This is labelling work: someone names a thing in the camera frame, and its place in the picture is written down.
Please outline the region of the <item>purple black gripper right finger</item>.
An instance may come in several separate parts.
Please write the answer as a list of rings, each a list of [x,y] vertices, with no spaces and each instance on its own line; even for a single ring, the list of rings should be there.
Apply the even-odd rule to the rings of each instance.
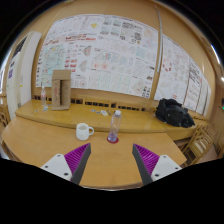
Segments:
[[[143,185],[164,178],[181,170],[168,155],[157,155],[137,144],[133,145],[132,154],[135,158]]]

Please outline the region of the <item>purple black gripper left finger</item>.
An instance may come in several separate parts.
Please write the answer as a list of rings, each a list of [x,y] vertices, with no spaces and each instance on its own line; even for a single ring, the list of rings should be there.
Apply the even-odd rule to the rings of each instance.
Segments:
[[[42,169],[79,185],[90,154],[91,144],[87,143],[65,155],[56,154],[42,166]]]

